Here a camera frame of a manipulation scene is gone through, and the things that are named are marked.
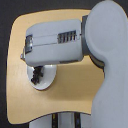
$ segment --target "gray floor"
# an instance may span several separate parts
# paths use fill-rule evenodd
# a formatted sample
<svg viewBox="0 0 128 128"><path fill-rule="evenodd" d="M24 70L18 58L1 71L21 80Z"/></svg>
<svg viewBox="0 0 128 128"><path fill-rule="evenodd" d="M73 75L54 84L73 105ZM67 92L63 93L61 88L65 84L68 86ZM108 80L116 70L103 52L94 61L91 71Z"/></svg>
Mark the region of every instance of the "gray floor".
<svg viewBox="0 0 128 128"><path fill-rule="evenodd" d="M0 128L28 128L28 124L11 125L7 120L6 66L10 32L14 20L20 15L43 10L92 9L99 1L101 0L0 0ZM127 0L115 1L128 14Z"/></svg>

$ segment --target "light wood surface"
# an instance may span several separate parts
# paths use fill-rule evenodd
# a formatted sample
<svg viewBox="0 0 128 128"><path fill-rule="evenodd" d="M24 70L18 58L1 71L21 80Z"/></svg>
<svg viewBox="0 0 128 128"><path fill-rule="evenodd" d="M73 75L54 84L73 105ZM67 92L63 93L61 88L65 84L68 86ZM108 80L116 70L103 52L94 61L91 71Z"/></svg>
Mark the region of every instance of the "light wood surface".
<svg viewBox="0 0 128 128"><path fill-rule="evenodd" d="M52 85L45 91L29 83L26 64L20 59L27 28L35 23L82 19L88 10L54 10L20 16L15 20L7 62L7 115L12 124L29 122L40 116L60 112L91 113L92 99L103 82L103 71L85 57L82 62L58 65Z"/></svg>

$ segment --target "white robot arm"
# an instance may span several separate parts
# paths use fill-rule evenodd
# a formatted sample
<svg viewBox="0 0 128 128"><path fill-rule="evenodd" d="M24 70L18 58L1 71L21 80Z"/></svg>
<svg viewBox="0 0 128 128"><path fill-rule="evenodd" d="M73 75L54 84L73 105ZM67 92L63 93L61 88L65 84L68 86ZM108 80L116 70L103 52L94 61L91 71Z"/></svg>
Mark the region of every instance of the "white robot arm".
<svg viewBox="0 0 128 128"><path fill-rule="evenodd" d="M81 31L79 20L42 23L28 29L26 36L31 35L32 40L25 46L25 61L29 66L42 66L93 55L105 64L105 79L93 100L92 128L128 128L127 16L115 2L103 1L86 18L85 31Z"/></svg>

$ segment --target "gray plastic housing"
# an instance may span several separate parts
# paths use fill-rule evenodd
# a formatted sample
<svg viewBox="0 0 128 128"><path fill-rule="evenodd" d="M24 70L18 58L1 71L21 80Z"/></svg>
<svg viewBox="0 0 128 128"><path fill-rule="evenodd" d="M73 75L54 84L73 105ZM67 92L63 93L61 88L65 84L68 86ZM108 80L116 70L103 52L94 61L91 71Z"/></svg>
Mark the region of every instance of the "gray plastic housing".
<svg viewBox="0 0 128 128"><path fill-rule="evenodd" d="M69 63L83 59L81 21L78 19L39 23L27 29L26 37L30 35L32 49L25 54L25 61L29 66Z"/></svg>

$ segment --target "vent slot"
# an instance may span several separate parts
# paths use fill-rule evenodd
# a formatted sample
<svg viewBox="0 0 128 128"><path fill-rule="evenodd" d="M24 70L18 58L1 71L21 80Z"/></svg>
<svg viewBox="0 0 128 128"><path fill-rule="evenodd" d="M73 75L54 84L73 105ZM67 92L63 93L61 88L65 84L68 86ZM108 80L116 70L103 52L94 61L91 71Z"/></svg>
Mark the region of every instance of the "vent slot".
<svg viewBox="0 0 128 128"><path fill-rule="evenodd" d="M70 31L58 34L58 43L67 43L76 40L76 31Z"/></svg>

